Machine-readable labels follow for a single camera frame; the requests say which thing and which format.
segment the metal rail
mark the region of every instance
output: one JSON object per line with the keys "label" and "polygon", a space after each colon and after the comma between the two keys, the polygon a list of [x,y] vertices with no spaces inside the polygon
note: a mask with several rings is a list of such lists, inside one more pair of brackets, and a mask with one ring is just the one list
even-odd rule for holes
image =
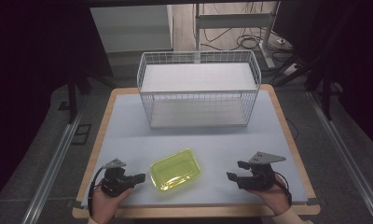
{"label": "metal rail", "polygon": [[61,168],[62,161],[67,152],[68,147],[70,146],[71,140],[74,136],[74,132],[76,131],[76,127],[78,126],[78,123],[81,119],[81,115],[87,101],[88,96],[81,96],[81,101],[79,103],[76,118],[72,123],[67,124],[62,135],[61,141],[59,142],[59,145],[55,150],[55,153],[48,165],[44,177],[41,179],[41,183],[39,184],[35,192],[35,196],[30,202],[29,208],[27,209],[26,214],[24,215],[23,221],[21,222],[22,224],[37,222],[41,214],[41,211],[44,207],[44,204],[47,200],[47,197],[50,193],[50,190],[53,186],[53,183],[56,179],[56,176]]}
{"label": "metal rail", "polygon": [[363,200],[366,203],[367,209],[369,210],[370,214],[373,216],[373,188],[370,186],[368,181],[365,179],[363,173],[358,168],[357,163],[352,157],[349,149],[347,149],[346,145],[344,144],[341,136],[338,134],[338,130],[336,129],[335,125],[332,121],[326,119],[323,111],[320,107],[320,100],[318,96],[313,92],[308,92],[309,97],[311,98],[311,102],[314,106],[315,111],[318,114],[321,122],[324,124],[325,129],[330,136],[332,142],[335,145],[335,149],[339,154],[344,166],[346,167],[349,175],[352,178],[354,185],[357,187],[358,191],[360,192]]}

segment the table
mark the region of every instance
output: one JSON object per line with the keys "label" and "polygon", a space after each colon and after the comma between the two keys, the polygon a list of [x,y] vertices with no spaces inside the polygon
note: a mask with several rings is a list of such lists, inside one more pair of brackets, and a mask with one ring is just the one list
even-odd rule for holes
{"label": "table", "polygon": [[[315,193],[311,186],[309,177],[307,176],[306,170],[304,168],[303,162],[297,151],[296,144],[290,133],[288,125],[286,123],[283,111],[280,107],[279,101],[276,97],[274,89],[270,85],[261,85],[261,90],[266,90],[269,93],[270,99],[276,110],[277,117],[283,128],[283,132],[288,143],[288,146],[293,155],[293,159],[296,163],[299,175],[302,179],[304,188],[307,192],[309,199],[315,199]],[[104,135],[106,128],[108,126],[108,121],[111,117],[114,102],[116,101],[117,95],[119,94],[136,94],[138,90],[135,88],[127,89],[115,89],[112,91],[111,96],[108,101],[107,108],[104,112],[104,117],[100,130],[98,132],[96,142],[94,144],[93,150],[90,155],[90,161],[88,163],[86,173],[82,180],[78,195],[76,200],[81,202],[83,200],[85,189],[87,185],[90,184],[90,178],[93,175],[93,170],[96,161],[99,157],[102,143],[104,140]],[[300,215],[317,215],[321,207],[316,203],[301,203],[294,204],[293,208]],[[266,205],[263,204],[248,204],[248,205],[218,205],[218,206],[161,206],[161,207],[119,207],[116,212],[116,217],[124,218],[149,218],[149,217],[261,217],[272,215],[271,210],[268,209]],[[73,216],[76,218],[86,218],[89,217],[89,212],[87,209],[74,208]]]}

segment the transparent yellow lid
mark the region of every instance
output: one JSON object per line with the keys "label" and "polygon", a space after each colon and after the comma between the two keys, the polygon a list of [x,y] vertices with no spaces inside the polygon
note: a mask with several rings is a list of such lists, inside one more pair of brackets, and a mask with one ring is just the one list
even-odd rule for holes
{"label": "transparent yellow lid", "polygon": [[200,175],[198,163],[189,148],[154,162],[150,171],[152,181],[160,191],[172,189]]}

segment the gray floor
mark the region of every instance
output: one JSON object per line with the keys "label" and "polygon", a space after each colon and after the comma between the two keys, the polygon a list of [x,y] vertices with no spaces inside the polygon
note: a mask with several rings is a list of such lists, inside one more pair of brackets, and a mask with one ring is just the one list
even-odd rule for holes
{"label": "gray floor", "polygon": [[[261,69],[266,70],[259,51],[256,51],[256,57]],[[113,81],[119,87],[135,87],[138,58],[139,53],[109,54],[114,76],[107,77],[108,80]],[[263,83],[271,83],[272,79],[271,72],[263,72]],[[300,77],[280,88],[275,88],[284,115],[289,120],[288,125],[295,138],[299,154],[322,207],[319,215],[303,218],[312,220],[314,223],[373,223],[373,217],[365,201],[343,165],[335,145],[314,109],[311,98],[303,89],[304,80],[305,77]],[[81,143],[83,139],[80,136],[74,137],[74,144],[68,148],[38,223],[87,222],[86,219],[72,217],[72,206],[111,93],[110,88],[94,79],[90,79],[90,84],[92,93],[88,97],[79,122],[79,124],[91,125],[90,135],[86,144],[82,145],[78,143]],[[23,161],[0,195],[0,223],[21,223],[25,216],[66,127],[68,111],[59,110],[59,106],[62,102],[67,102],[67,97],[65,87],[53,92],[51,108],[46,120]],[[331,99],[331,113],[333,123],[345,145],[373,188],[373,143],[344,111],[337,96]],[[222,219],[222,221],[224,222],[212,219],[193,219],[194,223],[254,223],[254,220],[249,218]],[[180,220],[172,219],[169,222],[179,223]],[[263,217],[262,222],[272,223],[270,217]],[[112,223],[142,223],[142,220],[118,218]],[[144,223],[156,222],[148,219]]]}

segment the metal wire rack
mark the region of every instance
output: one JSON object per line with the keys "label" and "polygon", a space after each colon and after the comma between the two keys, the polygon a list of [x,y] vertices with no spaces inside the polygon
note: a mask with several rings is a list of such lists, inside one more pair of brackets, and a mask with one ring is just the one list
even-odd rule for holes
{"label": "metal wire rack", "polygon": [[147,52],[137,75],[151,128],[246,126],[260,82],[247,50]]}

